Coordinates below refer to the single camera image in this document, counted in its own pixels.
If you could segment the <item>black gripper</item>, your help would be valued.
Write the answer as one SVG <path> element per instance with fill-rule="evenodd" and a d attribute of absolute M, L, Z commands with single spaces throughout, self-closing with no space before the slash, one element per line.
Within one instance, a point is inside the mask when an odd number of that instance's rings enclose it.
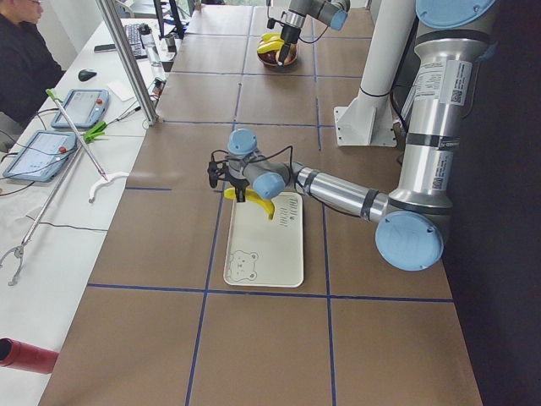
<path fill-rule="evenodd" d="M 235 189 L 237 202 L 246 201 L 246 189 L 249 186 L 249 181 L 245 178 L 236 178 L 232 175 L 229 176 L 229 183 Z"/>
<path fill-rule="evenodd" d="M 297 44 L 299 39 L 299 28 L 288 24 L 282 25 L 281 38 L 284 44 L 281 46 L 278 54 L 277 64 L 283 66 L 286 59 L 293 59 L 293 46 Z"/>

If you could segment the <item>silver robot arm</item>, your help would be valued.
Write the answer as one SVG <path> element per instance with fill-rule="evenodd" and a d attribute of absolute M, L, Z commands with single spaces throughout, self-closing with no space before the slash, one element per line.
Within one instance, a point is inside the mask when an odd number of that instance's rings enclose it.
<path fill-rule="evenodd" d="M 339 176 L 302 163 L 273 162 L 251 131 L 231 133 L 211 185 L 233 187 L 237 201 L 267 203 L 285 190 L 334 211 L 374 222 L 381 257 L 404 271 L 436 263 L 448 238 L 452 204 L 446 189 L 474 65 L 489 54 L 496 1 L 384 1 L 357 96 L 334 111 L 336 141 L 349 164 Z M 414 51 L 418 72 L 406 100 L 409 121 L 402 162 L 394 164 L 392 91 L 402 56 Z"/>
<path fill-rule="evenodd" d="M 333 30 L 341 30 L 350 9 L 349 0 L 292 0 L 288 10 L 283 12 L 279 24 L 284 45 L 278 54 L 277 63 L 282 66 L 292 45 L 298 43 L 301 29 L 307 16 L 310 16 Z"/>

